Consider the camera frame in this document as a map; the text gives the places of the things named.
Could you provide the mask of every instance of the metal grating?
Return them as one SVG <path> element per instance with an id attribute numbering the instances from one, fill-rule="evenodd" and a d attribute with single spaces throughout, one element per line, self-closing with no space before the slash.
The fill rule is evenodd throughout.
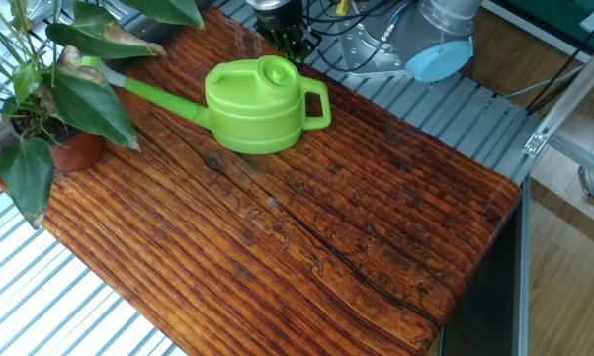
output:
<path id="1" fill-rule="evenodd" d="M 70 9 L 73 0 L 66 0 Z M 104 1 L 123 24 L 139 16 L 117 1 Z M 219 0 L 221 11 L 252 30 L 255 18 L 244 0 Z M 322 16 L 320 2 L 312 16 Z M 61 21 L 72 20 L 69 10 Z M 34 28 L 43 45 L 48 21 Z M 316 24 L 319 30 L 332 25 Z M 344 65 L 337 39 L 321 49 Z M 466 156 L 522 183 L 533 159 L 521 152 L 537 118 L 475 82 L 452 76 L 426 85 L 409 76 L 366 78 L 330 69 L 313 54 L 316 69 L 356 90 L 408 123 Z M 9 84 L 0 78 L 0 85 Z M 0 355 L 184 354 L 171 340 L 59 244 L 47 231 L 33 231 L 7 195 L 0 192 Z"/>

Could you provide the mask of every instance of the watering can lid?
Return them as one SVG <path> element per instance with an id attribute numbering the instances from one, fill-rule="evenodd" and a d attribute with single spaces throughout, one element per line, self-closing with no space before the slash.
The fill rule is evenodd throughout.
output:
<path id="1" fill-rule="evenodd" d="M 281 57 L 236 60 L 209 73 L 207 103 L 212 110 L 245 117 L 269 116 L 300 102 L 299 82 L 295 66 Z"/>

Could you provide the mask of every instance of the white wire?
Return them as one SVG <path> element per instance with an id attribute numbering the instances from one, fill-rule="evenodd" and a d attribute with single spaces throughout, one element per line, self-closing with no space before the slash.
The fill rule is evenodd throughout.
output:
<path id="1" fill-rule="evenodd" d="M 577 67 L 577 68 L 575 68 L 575 69 L 571 70 L 571 72 L 570 72 L 570 73 L 566 74 L 566 75 L 565 75 L 565 76 L 563 76 L 563 77 L 560 77 L 560 78 L 556 79 L 556 80 L 555 80 L 555 83 L 559 83 L 559 82 L 565 81 L 566 79 L 570 78 L 570 77 L 571 77 L 573 74 L 575 74 L 576 72 L 578 72 L 580 69 L 582 69 L 582 67 L 584 67 L 584 65 L 580 65 L 579 67 Z M 550 80 L 546 80 L 546 81 L 544 81 L 544 82 L 540 82 L 540 83 L 538 83 L 538 84 L 532 85 L 532 86 L 531 86 L 531 87 L 529 87 L 529 88 L 525 88 L 525 89 L 523 89 L 523 90 L 519 90 L 519 91 L 517 91 L 516 93 L 512 93 L 512 94 L 510 94 L 510 95 L 506 95 L 506 96 L 505 96 L 505 98 L 506 98 L 506 99 L 509 99 L 509 98 L 513 98 L 513 97 L 515 97 L 515 96 L 518 96 L 518 95 L 521 95 L 521 94 L 525 94 L 525 93 L 527 93 L 527 92 L 528 92 L 528 91 L 530 91 L 530 90 L 534 90 L 534 89 L 536 89 L 536 88 L 540 88 L 540 87 L 542 87 L 543 85 L 547 85 L 547 84 L 549 84 L 550 82 L 551 82 Z"/>
<path id="2" fill-rule="evenodd" d="M 582 130 L 582 129 L 589 129 L 589 128 L 594 128 L 594 124 L 577 126 L 577 127 L 573 127 L 573 128 L 564 128 L 564 129 L 560 129 L 560 130 L 561 131 L 575 131 L 575 130 Z"/>

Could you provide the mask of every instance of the wooden table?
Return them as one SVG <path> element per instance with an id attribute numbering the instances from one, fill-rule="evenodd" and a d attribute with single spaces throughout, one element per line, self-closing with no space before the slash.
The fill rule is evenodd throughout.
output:
<path id="1" fill-rule="evenodd" d="M 207 73 L 254 51 L 204 16 L 125 73 L 204 103 Z M 333 123 L 266 156 L 120 91 L 142 152 L 108 144 L 58 174 L 43 225 L 189 354 L 423 355 L 520 189 L 303 73 L 327 82 Z"/>

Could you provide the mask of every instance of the wooden floor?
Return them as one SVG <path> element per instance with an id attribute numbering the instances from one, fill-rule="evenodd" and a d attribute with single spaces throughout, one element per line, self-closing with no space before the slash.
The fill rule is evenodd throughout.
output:
<path id="1" fill-rule="evenodd" d="M 501 95 L 551 79 L 568 59 L 487 11 L 481 10 L 476 27 L 474 80 Z M 527 106 L 535 94 L 513 102 Z M 592 123 L 594 89 L 564 126 Z M 562 134 L 594 153 L 594 129 Z M 547 149 L 532 172 L 532 356 L 594 356 L 594 204 L 582 192 L 577 168 Z M 429 355 L 437 351 L 434 345 Z"/>

